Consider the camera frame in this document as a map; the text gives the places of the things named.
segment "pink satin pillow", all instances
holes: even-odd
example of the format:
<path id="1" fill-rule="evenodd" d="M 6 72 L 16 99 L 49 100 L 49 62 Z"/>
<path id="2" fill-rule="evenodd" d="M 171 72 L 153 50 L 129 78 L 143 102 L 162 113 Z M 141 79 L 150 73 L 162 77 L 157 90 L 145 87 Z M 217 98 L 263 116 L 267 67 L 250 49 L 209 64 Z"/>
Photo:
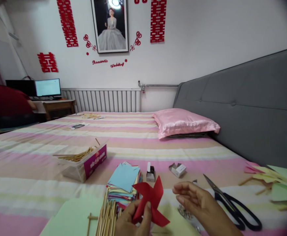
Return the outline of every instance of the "pink satin pillow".
<path id="1" fill-rule="evenodd" d="M 159 125 L 159 139 L 173 134 L 220 131 L 220 126 L 213 120 L 180 108 L 157 111 L 153 117 Z"/>

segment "red shirt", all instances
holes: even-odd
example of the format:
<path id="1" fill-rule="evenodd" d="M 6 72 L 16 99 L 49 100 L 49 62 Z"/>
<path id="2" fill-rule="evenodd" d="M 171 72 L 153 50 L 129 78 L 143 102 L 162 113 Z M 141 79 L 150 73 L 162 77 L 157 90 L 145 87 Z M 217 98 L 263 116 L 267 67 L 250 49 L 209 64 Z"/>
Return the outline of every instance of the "red shirt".
<path id="1" fill-rule="evenodd" d="M 0 116 L 33 113 L 30 98 L 19 90 L 0 85 Z"/>

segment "computer monitor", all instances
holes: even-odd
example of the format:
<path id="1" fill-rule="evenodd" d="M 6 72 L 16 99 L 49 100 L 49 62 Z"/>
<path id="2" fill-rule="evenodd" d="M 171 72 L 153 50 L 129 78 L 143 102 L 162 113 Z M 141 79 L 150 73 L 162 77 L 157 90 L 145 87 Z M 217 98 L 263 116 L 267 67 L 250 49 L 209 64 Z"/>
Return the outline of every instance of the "computer monitor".
<path id="1" fill-rule="evenodd" d="M 49 96 L 61 95 L 59 79 L 36 80 L 35 87 L 37 97 L 49 97 Z"/>
<path id="2" fill-rule="evenodd" d="M 36 96 L 34 80 L 6 80 L 6 85 L 9 88 L 20 90 L 29 97 Z"/>

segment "person's hand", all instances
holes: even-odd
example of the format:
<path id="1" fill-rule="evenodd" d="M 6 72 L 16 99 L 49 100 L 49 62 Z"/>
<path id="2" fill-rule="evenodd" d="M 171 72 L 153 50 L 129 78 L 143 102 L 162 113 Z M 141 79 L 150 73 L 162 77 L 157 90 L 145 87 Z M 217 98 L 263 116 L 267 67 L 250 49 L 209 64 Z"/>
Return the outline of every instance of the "person's hand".
<path id="1" fill-rule="evenodd" d="M 173 193 L 210 236 L 243 235 L 208 191 L 191 182 L 180 182 L 174 185 Z"/>
<path id="2" fill-rule="evenodd" d="M 139 227 L 131 223 L 134 213 L 141 200 L 136 200 L 124 210 L 116 221 L 116 236 L 149 236 L 151 226 L 151 203 L 147 202 L 144 207 L 143 219 Z"/>

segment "wooden desk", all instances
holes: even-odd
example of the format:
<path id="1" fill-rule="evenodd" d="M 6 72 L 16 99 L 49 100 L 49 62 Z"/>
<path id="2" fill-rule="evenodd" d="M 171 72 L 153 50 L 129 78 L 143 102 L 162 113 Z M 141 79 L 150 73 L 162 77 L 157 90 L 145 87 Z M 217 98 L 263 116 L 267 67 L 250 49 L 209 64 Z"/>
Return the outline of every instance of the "wooden desk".
<path id="1" fill-rule="evenodd" d="M 47 121 L 51 120 L 51 116 L 50 116 L 51 111 L 70 109 L 71 114 L 75 113 L 75 110 L 74 110 L 75 100 L 34 101 L 33 103 L 38 108 L 36 113 L 45 113 Z"/>

